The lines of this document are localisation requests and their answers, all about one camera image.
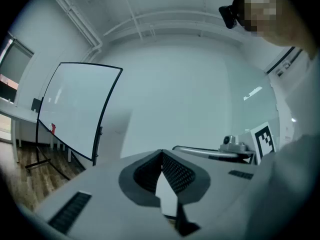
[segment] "whiteboard stand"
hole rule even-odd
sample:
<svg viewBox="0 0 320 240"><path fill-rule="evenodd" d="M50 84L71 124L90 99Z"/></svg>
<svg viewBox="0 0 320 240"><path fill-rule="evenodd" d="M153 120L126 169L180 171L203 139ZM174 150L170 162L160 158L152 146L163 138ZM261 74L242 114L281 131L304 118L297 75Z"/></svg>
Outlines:
<svg viewBox="0 0 320 240"><path fill-rule="evenodd" d="M50 138L50 149L53 150L54 149L54 136L51 135L51 138Z"/></svg>
<svg viewBox="0 0 320 240"><path fill-rule="evenodd" d="M102 126L99 127L99 132L98 132L98 136L95 140L95 144L94 144L94 156L93 156L93 162L92 162L92 166L95 166L97 164L97 157L98 157L98 147L99 147L99 141L100 141L100 136L102 135Z"/></svg>
<svg viewBox="0 0 320 240"><path fill-rule="evenodd" d="M19 158L18 158L18 152L17 152L16 120L12 120L11 137L12 137L12 144L13 144L13 157L14 157L14 160L18 163Z"/></svg>
<svg viewBox="0 0 320 240"><path fill-rule="evenodd" d="M122 71L120 67L92 63L61 62L59 64L39 107L35 134L37 162L27 165L26 169L48 162L58 173L69 180L38 147L40 123L51 133L51 149L53 149L54 137L57 139L58 150L61 144L68 147L69 162L73 156L75 161L83 167L74 156L78 154L91 161L92 166L97 164L99 141L102 135L101 122ZM75 72L78 76L76 83L74 83ZM88 83L91 83L88 88L81 88L81 86L87 86ZM90 101L90 105L82 102L83 100ZM77 104L77 116L74 115L75 104ZM39 160L39 152L44 156L44 161Z"/></svg>
<svg viewBox="0 0 320 240"><path fill-rule="evenodd" d="M21 148L22 147L22 145L21 145L21 121L18 121L17 122L18 123L18 127L19 127L19 136L18 136L18 138L19 138L19 148Z"/></svg>
<svg viewBox="0 0 320 240"><path fill-rule="evenodd" d="M71 149L68 148L68 162L71 162Z"/></svg>
<svg viewBox="0 0 320 240"><path fill-rule="evenodd" d="M52 163L51 163L51 159L50 158L47 158L45 156L45 154L43 152L41 152L41 150L39 149L38 147L38 132L39 132L39 115L40 115L40 110L41 110L41 106L42 106L42 103L44 101L44 98L42 97L41 99L41 103L40 103L40 108L39 108L39 113L38 113L38 116L37 116L37 120L36 120L36 128L35 128L35 146L36 146L36 150L35 150L35 153L36 153L36 162L35 163L32 163L32 164L29 164L29 165L26 165L25 168L27 169L27 171L30 172L30 169L31 167L34 167L34 166L38 166L38 165L41 165L43 163L46 163L48 162L58 173L60 173L63 177L65 177L67 180L70 180L66 175L64 175L57 167L55 167ZM43 155L43 157L45 158L44 160L40 161L39 159L39 151L41 152L41 154Z"/></svg>

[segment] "white wall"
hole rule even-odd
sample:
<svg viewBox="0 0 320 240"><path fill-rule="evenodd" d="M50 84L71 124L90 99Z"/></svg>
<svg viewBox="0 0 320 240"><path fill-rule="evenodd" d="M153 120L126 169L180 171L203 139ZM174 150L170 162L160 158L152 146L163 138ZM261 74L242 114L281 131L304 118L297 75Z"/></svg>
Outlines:
<svg viewBox="0 0 320 240"><path fill-rule="evenodd" d="M307 111L305 105L296 105L299 101L298 98L301 97L301 94L296 92L296 89L308 75L309 64L309 56L303 51L280 77L276 74L275 70L268 75L275 93L279 112L280 148L297 140L303 133L299 127L299 122L292 121L292 118L297 120L294 116L295 111L292 111L292 108L298 108L298 112L301 110L303 112Z"/></svg>
<svg viewBox="0 0 320 240"><path fill-rule="evenodd" d="M31 108L41 99L60 62L79 62L90 48L55 0L31 0L9 30L34 55L19 82L15 103ZM22 140L35 139L35 124L22 124Z"/></svg>
<svg viewBox="0 0 320 240"><path fill-rule="evenodd" d="M97 163L176 145L214 149L231 132L225 58L212 39L166 36L111 49L99 63L122 67L102 120Z"/></svg>
<svg viewBox="0 0 320 240"><path fill-rule="evenodd" d="M263 71L269 70L288 49L289 47L276 46L253 34L240 48L246 61Z"/></svg>

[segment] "metal rod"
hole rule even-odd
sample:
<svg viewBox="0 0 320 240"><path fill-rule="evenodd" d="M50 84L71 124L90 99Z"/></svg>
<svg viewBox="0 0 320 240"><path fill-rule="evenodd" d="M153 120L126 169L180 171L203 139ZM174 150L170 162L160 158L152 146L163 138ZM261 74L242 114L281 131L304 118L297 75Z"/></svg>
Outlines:
<svg viewBox="0 0 320 240"><path fill-rule="evenodd" d="M207 1L206 0L203 0L203 11L206 13L207 12ZM203 15L203 21L206 22L206 16ZM203 37L204 35L204 31L201 30L201 33L200 33L200 37Z"/></svg>
<svg viewBox="0 0 320 240"><path fill-rule="evenodd" d="M40 110L41 110L43 101L44 101L44 97L41 98L39 111L38 111L38 115L37 115L37 118L36 118L36 128L35 128L35 146L36 147L38 146L39 116L40 116ZM38 151L37 148L35 149L35 153L36 153L36 161L39 163L39 151Z"/></svg>
<svg viewBox="0 0 320 240"><path fill-rule="evenodd" d="M219 26L216 24L194 21L194 20L162 20L152 23L153 28L156 30L160 29L191 29L191 30L203 30L204 32L212 32L229 39L234 39L240 43L244 43L247 37L238 31L230 30L226 27ZM139 25L142 32L150 31L150 23L142 23ZM114 33L108 39L110 42L119 38L126 37L128 35L136 34L137 29L135 26L122 29L119 32Z"/></svg>
<svg viewBox="0 0 320 240"><path fill-rule="evenodd" d="M152 26L151 28L152 28L152 32L153 32L154 41L156 42L157 37L156 37L156 32L155 32L154 26Z"/></svg>
<svg viewBox="0 0 320 240"><path fill-rule="evenodd" d="M129 2L129 0L125 0L125 1L126 1L127 5L128 5L129 11L130 11L131 16L132 16L132 18L133 18L133 20L134 20L134 24L135 24L136 30L137 30L138 33L139 33L140 39L141 39L141 41L143 41L144 39L143 39L142 34L141 34L141 31L140 31L140 29L139 29L139 25L138 25L136 16L135 16L134 12L132 11L130 2Z"/></svg>
<svg viewBox="0 0 320 240"><path fill-rule="evenodd" d="M34 162L32 164L26 165L25 168L28 169L28 168L33 167L33 166L41 165L43 163L48 162L49 160L51 160L51 159L43 160L43 161L39 161L39 162Z"/></svg>
<svg viewBox="0 0 320 240"><path fill-rule="evenodd" d="M80 161L78 160L78 158L76 158L75 154L73 152L71 152L71 156L74 158L74 160L76 160L76 162L78 163L78 165L85 170L86 168L80 163Z"/></svg>
<svg viewBox="0 0 320 240"><path fill-rule="evenodd" d="M61 172L57 167L55 167L54 165L53 165L53 163L52 162L50 162L50 160L51 159L48 159L46 156L45 156L45 154L40 150L40 148L39 147L36 147L40 152L41 152L41 154L44 156L44 158L46 159L46 162L48 162L59 174L61 174L63 177L65 177L68 181L70 181L70 178L69 177L67 177L63 172Z"/></svg>
<svg viewBox="0 0 320 240"><path fill-rule="evenodd" d="M93 157L92 166L95 166L97 164L98 148L99 148L99 141L100 141L101 135L102 135L102 126L99 127L99 133L94 144L94 157Z"/></svg>

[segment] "black vent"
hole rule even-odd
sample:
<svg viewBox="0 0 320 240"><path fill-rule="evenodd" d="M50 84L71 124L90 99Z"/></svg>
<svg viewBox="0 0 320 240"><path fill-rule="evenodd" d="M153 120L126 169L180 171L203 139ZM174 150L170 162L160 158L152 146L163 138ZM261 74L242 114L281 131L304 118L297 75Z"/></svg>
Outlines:
<svg viewBox="0 0 320 240"><path fill-rule="evenodd" d="M156 155L139 166L133 174L133 179L140 187L155 194L158 178L161 174L162 153Z"/></svg>
<svg viewBox="0 0 320 240"><path fill-rule="evenodd" d="M78 192L49 221L49 225L63 234L71 228L77 217L90 200L91 195Z"/></svg>
<svg viewBox="0 0 320 240"><path fill-rule="evenodd" d="M247 172L243 172L243 171L239 171L239 170L231 170L231 171L229 171L229 174L233 175L233 176L240 177L240 178L244 178L247 180L251 180L252 177L254 176L252 173L247 173Z"/></svg>
<svg viewBox="0 0 320 240"><path fill-rule="evenodd" d="M166 154L163 154L162 171L176 194L186 189L196 178L191 169Z"/></svg>

